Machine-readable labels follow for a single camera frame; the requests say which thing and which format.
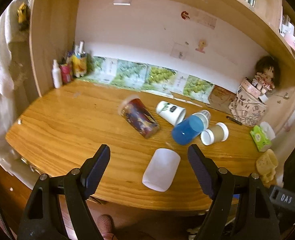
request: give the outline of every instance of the white wall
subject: white wall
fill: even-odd
[[[202,12],[169,0],[132,0],[115,6],[113,0],[80,0],[75,41],[87,52],[175,69],[236,92],[245,76],[252,77],[257,60],[267,52],[244,33],[217,19],[215,29],[181,12]],[[205,54],[195,51],[200,39]],[[171,57],[175,43],[188,42],[184,60]]]

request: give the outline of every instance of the doll with brown hair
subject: doll with brown hair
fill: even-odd
[[[256,88],[265,94],[280,84],[281,70],[277,61],[271,56],[262,57],[255,65],[257,81]]]

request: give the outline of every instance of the white cup with green leaf print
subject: white cup with green leaf print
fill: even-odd
[[[156,107],[156,113],[168,121],[171,125],[175,126],[183,121],[186,114],[186,109],[165,101],[161,101]]]

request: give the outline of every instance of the blue plastic cup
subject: blue plastic cup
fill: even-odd
[[[203,131],[203,121],[197,115],[191,115],[174,126],[172,137],[178,144],[186,145]]]

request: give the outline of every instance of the wooden desk surface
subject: wooden desk surface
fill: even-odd
[[[142,102],[156,118],[161,130],[144,139],[117,113],[122,100],[135,92],[107,88],[74,81],[53,89],[34,101],[6,135],[7,141],[35,167],[50,176],[65,175],[80,167],[94,155],[101,144],[111,149],[111,160],[97,188],[95,197],[123,205],[156,210],[204,210],[211,200],[203,194],[187,159],[187,146],[175,143],[172,126],[155,113],[165,100],[186,108],[186,116],[208,109],[210,125],[224,122],[230,131],[225,142],[204,146],[196,143],[206,157],[218,167],[226,167],[237,175],[248,176],[255,171],[260,156],[250,137],[250,128],[226,119],[226,114],[200,108],[174,99],[138,93]],[[143,173],[158,148],[169,148],[181,156],[174,181],[166,192],[156,192],[142,184]]]

